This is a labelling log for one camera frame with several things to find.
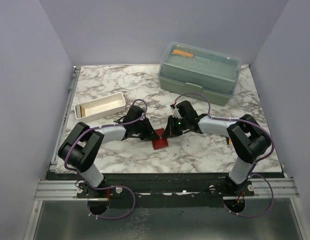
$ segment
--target red square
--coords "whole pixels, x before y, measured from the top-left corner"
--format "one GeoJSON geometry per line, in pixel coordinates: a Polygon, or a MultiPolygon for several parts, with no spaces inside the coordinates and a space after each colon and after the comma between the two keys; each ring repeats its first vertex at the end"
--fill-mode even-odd
{"type": "Polygon", "coordinates": [[[152,140],[151,141],[153,143],[154,150],[162,149],[162,148],[165,148],[165,147],[169,146],[169,142],[167,141],[167,138],[162,138],[162,135],[163,135],[164,131],[165,131],[164,128],[155,129],[155,132],[158,134],[160,139],[152,140]]]}

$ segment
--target white arm segment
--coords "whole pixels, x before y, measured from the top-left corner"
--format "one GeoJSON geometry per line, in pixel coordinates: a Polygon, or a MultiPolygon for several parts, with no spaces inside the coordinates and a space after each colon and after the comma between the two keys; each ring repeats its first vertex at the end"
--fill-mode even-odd
{"type": "MultiPolygon", "coordinates": [[[[123,126],[108,126],[96,131],[104,134],[101,144],[123,140],[126,133],[126,129],[123,126]]],[[[104,179],[103,174],[98,170],[94,163],[87,171],[81,172],[80,175],[82,175],[82,177],[94,187],[98,187],[104,179]]]]}
{"type": "Polygon", "coordinates": [[[111,141],[121,141],[123,140],[126,133],[126,129],[123,126],[107,126],[102,127],[96,131],[104,134],[104,138],[101,144],[106,144],[111,141]]]}
{"type": "Polygon", "coordinates": [[[249,174],[252,166],[253,164],[247,163],[237,157],[235,164],[229,172],[228,176],[237,185],[241,184],[247,179],[247,175],[249,174]]]}
{"type": "MultiPolygon", "coordinates": [[[[235,121],[222,121],[210,119],[208,116],[203,117],[199,122],[198,126],[202,133],[205,134],[216,134],[225,137],[230,137],[227,132],[227,128],[235,124],[235,121]]],[[[244,162],[239,157],[236,159],[234,167],[229,172],[229,178],[236,184],[241,184],[247,179],[247,174],[252,168],[252,164],[244,162]]]]}
{"type": "Polygon", "coordinates": [[[229,138],[227,128],[235,123],[235,121],[215,120],[205,116],[198,122],[198,126],[203,134],[216,134],[229,138]]]}

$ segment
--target white tray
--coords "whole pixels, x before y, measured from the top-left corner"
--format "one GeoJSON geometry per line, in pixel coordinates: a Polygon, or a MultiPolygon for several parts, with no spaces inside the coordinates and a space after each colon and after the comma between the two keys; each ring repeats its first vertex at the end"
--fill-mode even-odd
{"type": "Polygon", "coordinates": [[[74,106],[75,118],[79,122],[90,122],[125,110],[126,102],[122,92],[103,96],[74,106]]]}

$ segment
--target storage box latch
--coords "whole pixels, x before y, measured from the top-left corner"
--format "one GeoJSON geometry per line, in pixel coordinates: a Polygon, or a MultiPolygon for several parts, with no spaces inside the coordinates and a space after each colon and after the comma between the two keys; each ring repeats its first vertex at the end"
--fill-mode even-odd
{"type": "Polygon", "coordinates": [[[201,93],[203,90],[203,87],[194,83],[187,82],[184,86],[184,92],[196,92],[201,93]]]}

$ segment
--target storage box lid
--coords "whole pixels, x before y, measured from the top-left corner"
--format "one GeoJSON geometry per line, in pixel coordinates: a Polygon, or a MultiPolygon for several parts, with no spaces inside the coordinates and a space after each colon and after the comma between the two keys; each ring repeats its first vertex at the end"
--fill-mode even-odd
{"type": "Polygon", "coordinates": [[[162,59],[159,76],[232,96],[240,69],[239,58],[171,42],[162,59]]]}

